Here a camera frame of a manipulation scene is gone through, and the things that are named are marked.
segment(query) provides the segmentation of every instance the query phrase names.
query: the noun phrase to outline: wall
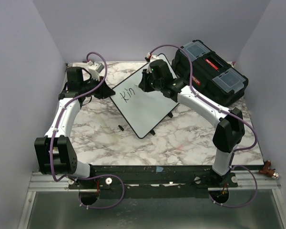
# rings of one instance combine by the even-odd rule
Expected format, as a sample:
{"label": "wall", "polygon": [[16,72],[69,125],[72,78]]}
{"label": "wall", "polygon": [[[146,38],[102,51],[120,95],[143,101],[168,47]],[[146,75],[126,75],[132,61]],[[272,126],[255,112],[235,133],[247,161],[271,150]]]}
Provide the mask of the wall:
{"label": "wall", "polygon": [[[270,0],[33,0],[66,62],[97,51],[144,61],[154,47],[200,39],[236,60]],[[173,48],[164,49],[173,58]]]}
{"label": "wall", "polygon": [[65,65],[31,0],[0,0],[0,229],[17,228]]}
{"label": "wall", "polygon": [[273,0],[236,67],[249,78],[246,101],[265,159],[281,174],[286,201],[286,0]]}

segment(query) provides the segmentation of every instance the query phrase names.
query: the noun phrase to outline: toolbox lid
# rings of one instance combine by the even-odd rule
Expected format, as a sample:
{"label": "toolbox lid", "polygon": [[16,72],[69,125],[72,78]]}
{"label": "toolbox lid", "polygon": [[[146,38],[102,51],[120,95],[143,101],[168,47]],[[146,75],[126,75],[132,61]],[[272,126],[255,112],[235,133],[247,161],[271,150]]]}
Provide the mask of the toolbox lid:
{"label": "toolbox lid", "polygon": [[215,77],[213,81],[227,93],[231,90],[234,90],[234,93],[236,93],[245,86],[243,84],[245,78],[233,68],[229,68],[226,72]]}
{"label": "toolbox lid", "polygon": [[210,52],[210,50],[199,41],[187,43],[182,50],[189,54],[191,61],[195,61],[197,58]]}

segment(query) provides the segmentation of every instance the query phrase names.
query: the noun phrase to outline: whiteboard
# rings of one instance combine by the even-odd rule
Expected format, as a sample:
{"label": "whiteboard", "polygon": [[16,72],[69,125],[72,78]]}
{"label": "whiteboard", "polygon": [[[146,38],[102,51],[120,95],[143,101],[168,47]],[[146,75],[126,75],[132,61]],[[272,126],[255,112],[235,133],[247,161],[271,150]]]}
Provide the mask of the whiteboard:
{"label": "whiteboard", "polygon": [[[177,78],[166,56],[158,56],[167,62],[173,78]],[[138,87],[147,64],[115,86],[115,95],[111,96],[111,100],[139,138],[144,138],[178,105],[172,99],[165,98],[161,92],[147,93]]]}

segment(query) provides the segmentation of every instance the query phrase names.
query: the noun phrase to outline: black toolbox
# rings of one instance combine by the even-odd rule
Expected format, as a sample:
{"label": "black toolbox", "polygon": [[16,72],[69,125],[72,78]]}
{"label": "black toolbox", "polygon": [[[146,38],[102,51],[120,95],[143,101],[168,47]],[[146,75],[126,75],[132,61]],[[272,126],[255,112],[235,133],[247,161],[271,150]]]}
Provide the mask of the black toolbox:
{"label": "black toolbox", "polygon": [[[181,48],[191,58],[193,86],[197,91],[222,106],[229,106],[244,96],[248,79],[202,41],[194,40]],[[189,61],[180,50],[176,52],[172,68],[177,76],[184,78],[189,84]]]}

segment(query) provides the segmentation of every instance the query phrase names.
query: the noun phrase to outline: white marble tabletop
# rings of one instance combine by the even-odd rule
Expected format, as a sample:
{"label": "white marble tabletop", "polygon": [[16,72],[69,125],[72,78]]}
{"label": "white marble tabletop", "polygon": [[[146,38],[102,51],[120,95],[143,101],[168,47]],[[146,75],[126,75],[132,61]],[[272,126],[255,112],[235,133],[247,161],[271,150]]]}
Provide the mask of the white marble tabletop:
{"label": "white marble tabletop", "polygon": [[[108,63],[107,84],[114,87],[144,64]],[[73,66],[87,67],[87,64],[75,63]],[[242,110],[244,119],[251,123],[243,98],[231,107]],[[76,116],[71,142],[78,159],[93,165],[212,165],[215,158],[214,128],[184,105],[178,105],[172,113],[172,119],[166,117],[154,129],[155,136],[149,134],[139,139],[110,98],[93,98]],[[245,136],[239,147],[249,146],[253,141],[252,132],[245,126]],[[263,164],[259,146],[236,152],[233,164]]]}

